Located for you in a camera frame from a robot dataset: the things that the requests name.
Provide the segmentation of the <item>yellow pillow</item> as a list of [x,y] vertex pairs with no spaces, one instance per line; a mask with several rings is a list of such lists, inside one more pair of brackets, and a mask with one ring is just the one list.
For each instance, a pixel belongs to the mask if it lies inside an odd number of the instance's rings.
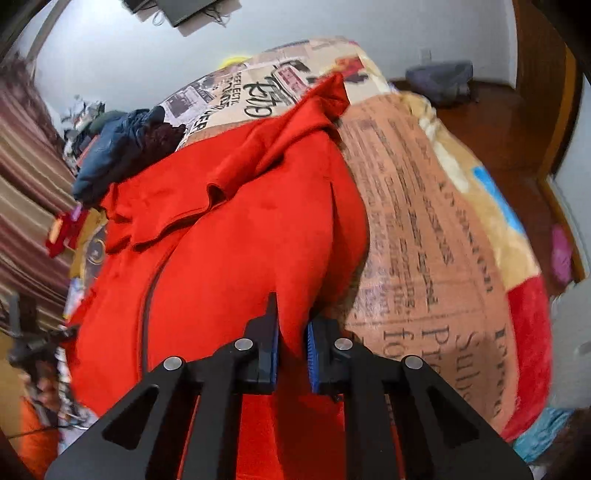
[[249,56],[230,56],[221,62],[221,69],[239,65],[249,60]]

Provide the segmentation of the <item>red fleece jacket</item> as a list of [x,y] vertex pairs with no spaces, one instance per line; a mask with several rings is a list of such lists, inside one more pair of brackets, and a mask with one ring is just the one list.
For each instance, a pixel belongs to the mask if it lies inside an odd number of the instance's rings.
[[335,124],[342,75],[286,113],[193,143],[111,187],[106,258],[72,320],[75,398],[104,414],[149,370],[238,337],[276,297],[276,392],[242,404],[242,479],[342,479],[342,407],[311,392],[304,328],[346,294],[366,257],[365,205]]

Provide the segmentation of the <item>newspaper print blanket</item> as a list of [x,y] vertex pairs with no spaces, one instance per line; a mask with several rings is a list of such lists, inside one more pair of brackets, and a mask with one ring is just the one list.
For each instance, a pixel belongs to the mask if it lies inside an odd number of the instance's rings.
[[169,95],[182,147],[287,111],[341,73],[344,156],[365,203],[369,252],[332,313],[375,352],[419,354],[528,463],[571,411],[548,404],[550,302],[525,229],[474,153],[423,96],[398,90],[342,37],[304,40],[219,68]]

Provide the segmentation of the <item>blue denim garment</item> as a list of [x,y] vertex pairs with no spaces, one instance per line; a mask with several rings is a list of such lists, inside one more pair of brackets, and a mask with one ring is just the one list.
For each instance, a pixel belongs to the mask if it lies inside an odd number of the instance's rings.
[[145,135],[163,123],[161,106],[138,109],[107,122],[85,155],[73,183],[73,198],[86,205],[99,202],[144,152]]

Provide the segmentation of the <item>striped brown curtain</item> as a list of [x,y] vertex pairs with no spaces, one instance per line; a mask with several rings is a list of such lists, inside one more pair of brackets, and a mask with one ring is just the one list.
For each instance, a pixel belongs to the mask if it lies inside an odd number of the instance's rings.
[[1,299],[33,297],[46,325],[62,322],[71,255],[51,258],[45,240],[75,206],[64,142],[19,55],[1,61]]

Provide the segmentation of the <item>wall mounted television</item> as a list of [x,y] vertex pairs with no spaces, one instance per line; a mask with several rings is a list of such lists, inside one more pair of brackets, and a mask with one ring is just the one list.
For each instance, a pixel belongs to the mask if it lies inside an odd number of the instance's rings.
[[191,35],[209,23],[225,28],[231,14],[242,8],[242,2],[235,0],[145,0],[122,1],[121,4],[141,21],[150,18],[153,26],[169,24],[184,37]]

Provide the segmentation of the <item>dark green garment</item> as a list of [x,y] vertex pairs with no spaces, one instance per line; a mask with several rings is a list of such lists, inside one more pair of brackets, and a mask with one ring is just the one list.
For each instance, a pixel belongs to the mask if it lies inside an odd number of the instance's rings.
[[91,136],[99,135],[106,124],[112,121],[116,121],[121,117],[124,117],[126,112],[118,110],[110,110],[98,115],[88,126],[88,133]]

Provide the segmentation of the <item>wooden door frame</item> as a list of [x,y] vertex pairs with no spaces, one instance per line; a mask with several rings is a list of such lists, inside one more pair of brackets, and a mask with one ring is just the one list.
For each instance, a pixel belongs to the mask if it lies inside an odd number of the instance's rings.
[[525,100],[528,121],[541,135],[543,154],[536,181],[573,248],[572,278],[589,275],[588,260],[575,221],[559,198],[554,180],[574,136],[583,97],[585,64],[572,38],[547,1],[512,3],[517,37],[517,91]]

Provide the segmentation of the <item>red toy figure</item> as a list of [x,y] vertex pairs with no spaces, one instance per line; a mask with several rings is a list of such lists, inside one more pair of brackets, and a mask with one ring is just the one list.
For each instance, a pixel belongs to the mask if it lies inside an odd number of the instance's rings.
[[62,254],[66,248],[75,250],[80,232],[88,216],[88,210],[77,205],[69,212],[60,212],[53,221],[47,237],[45,248],[50,258]]

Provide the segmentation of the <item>grey bag on floor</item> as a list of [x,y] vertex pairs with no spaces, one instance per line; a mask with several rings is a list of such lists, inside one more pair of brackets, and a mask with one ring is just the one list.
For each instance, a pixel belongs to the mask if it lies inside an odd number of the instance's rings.
[[471,61],[450,61],[413,67],[405,79],[414,92],[432,103],[449,104],[471,97],[473,75]]

